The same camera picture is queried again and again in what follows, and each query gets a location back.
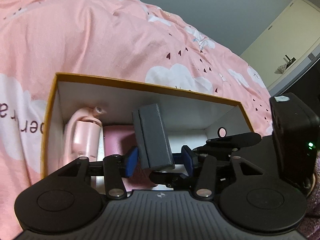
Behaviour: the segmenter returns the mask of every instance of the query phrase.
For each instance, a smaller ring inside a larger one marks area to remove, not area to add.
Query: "pink object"
[[[125,155],[132,146],[136,146],[136,137],[132,125],[110,125],[103,127],[105,156],[112,154]],[[156,185],[149,179],[149,170],[143,170],[140,162],[131,178],[122,178],[125,189],[146,189]]]
[[[95,109],[81,108],[70,118],[64,133],[64,155],[60,160],[59,167],[80,156],[88,157],[91,162],[97,161],[102,124],[99,119],[95,118],[100,114]]]
[[[40,179],[56,72],[235,99],[256,132],[272,132],[270,95],[254,69],[179,16],[139,0],[0,0],[0,58],[1,240],[19,233],[13,201]]]

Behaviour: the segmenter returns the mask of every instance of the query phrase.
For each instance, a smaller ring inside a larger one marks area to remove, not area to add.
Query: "pink blanket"
[[[56,72],[239,100],[256,132],[272,131],[269,93],[258,73],[177,15],[140,0],[0,0],[2,240],[21,231],[15,198],[40,178],[43,118]]]

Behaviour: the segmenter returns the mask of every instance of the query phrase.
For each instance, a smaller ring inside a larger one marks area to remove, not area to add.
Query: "round black pad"
[[[247,176],[223,190],[219,206],[241,228],[276,233],[298,226],[306,212],[307,200],[280,179]]]
[[[14,210],[24,230],[69,232],[90,223],[102,208],[100,194],[75,177],[50,176],[23,191]]]
[[[38,198],[38,205],[47,211],[61,211],[70,207],[75,197],[66,190],[55,189],[42,193]]]
[[[250,191],[247,194],[248,202],[256,208],[275,209],[280,207],[284,202],[283,195],[273,189],[259,188]]]

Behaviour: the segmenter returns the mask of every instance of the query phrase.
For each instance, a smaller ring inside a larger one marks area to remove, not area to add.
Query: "purple fabric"
[[[315,166],[316,184],[308,197],[307,214],[320,215],[320,154]],[[300,224],[298,231],[309,240],[320,239],[320,219],[305,218]]]

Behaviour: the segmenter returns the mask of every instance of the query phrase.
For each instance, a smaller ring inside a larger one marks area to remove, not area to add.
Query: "white sticker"
[[[222,78],[223,81],[227,81],[227,79],[221,73],[219,73],[219,76]]]
[[[279,96],[279,97],[275,97],[275,100],[277,102],[286,102],[286,101],[289,101],[290,98],[286,97],[286,96]]]

